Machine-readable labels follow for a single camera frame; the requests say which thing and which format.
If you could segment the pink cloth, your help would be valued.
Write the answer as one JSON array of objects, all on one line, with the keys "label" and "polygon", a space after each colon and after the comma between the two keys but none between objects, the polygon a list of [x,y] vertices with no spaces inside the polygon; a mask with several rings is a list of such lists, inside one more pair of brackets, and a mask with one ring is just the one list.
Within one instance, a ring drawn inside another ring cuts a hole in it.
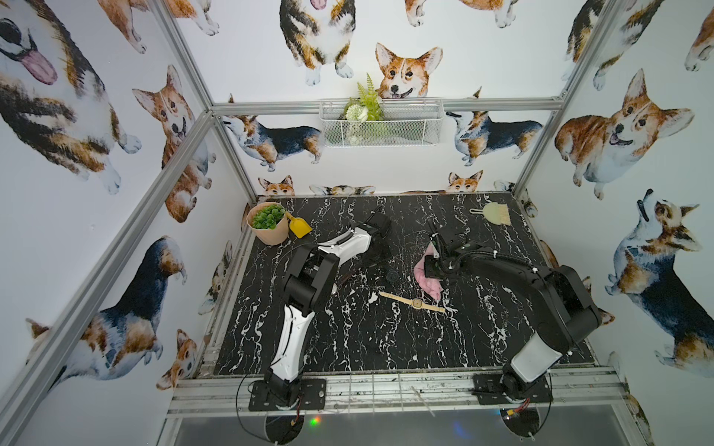
[{"label": "pink cloth", "polygon": [[439,279],[429,278],[426,276],[425,261],[428,256],[433,256],[435,254],[435,249],[432,243],[429,243],[427,249],[425,250],[422,258],[418,260],[418,263],[414,267],[414,277],[416,283],[422,291],[424,291],[429,297],[431,297],[435,302],[440,302],[442,299],[442,284]]}]

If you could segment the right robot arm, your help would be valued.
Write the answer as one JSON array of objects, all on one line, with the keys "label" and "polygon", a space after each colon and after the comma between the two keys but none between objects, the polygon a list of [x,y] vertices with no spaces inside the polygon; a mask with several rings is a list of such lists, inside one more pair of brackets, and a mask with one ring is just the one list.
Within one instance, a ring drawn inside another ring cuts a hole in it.
[{"label": "right robot arm", "polygon": [[602,325],[602,314],[578,273],[568,267],[537,266],[525,259],[456,236],[430,225],[432,255],[425,257],[429,279],[483,277],[506,286],[532,305],[533,336],[502,369],[496,390],[513,400],[527,392],[561,357]]}]

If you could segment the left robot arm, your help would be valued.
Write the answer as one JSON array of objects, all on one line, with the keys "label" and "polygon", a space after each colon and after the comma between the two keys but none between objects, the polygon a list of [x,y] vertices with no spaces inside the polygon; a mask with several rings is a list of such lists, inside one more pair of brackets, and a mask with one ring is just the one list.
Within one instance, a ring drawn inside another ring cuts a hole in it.
[{"label": "left robot arm", "polygon": [[315,315],[333,294],[338,270],[346,262],[377,249],[392,221],[384,208],[373,209],[367,219],[339,236],[297,248],[288,262],[281,289],[284,322],[275,358],[265,382],[279,398],[288,401],[298,391],[304,368],[304,349]]}]

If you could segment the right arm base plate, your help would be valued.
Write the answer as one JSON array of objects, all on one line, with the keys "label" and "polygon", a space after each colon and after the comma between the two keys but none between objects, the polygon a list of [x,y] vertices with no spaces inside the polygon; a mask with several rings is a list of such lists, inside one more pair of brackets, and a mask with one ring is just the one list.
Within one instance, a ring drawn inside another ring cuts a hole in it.
[{"label": "right arm base plate", "polygon": [[476,374],[472,376],[474,395],[482,405],[551,403],[552,390],[548,375],[531,383],[524,383],[517,375]]}]

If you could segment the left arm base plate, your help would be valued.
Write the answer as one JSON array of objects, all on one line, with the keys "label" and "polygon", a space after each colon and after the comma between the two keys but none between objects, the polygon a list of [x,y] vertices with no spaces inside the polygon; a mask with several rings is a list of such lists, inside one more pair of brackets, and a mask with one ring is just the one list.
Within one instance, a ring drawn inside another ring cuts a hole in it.
[{"label": "left arm base plate", "polygon": [[325,379],[299,379],[292,383],[268,383],[259,380],[252,383],[248,410],[250,412],[274,412],[297,409],[323,410],[327,396]]}]

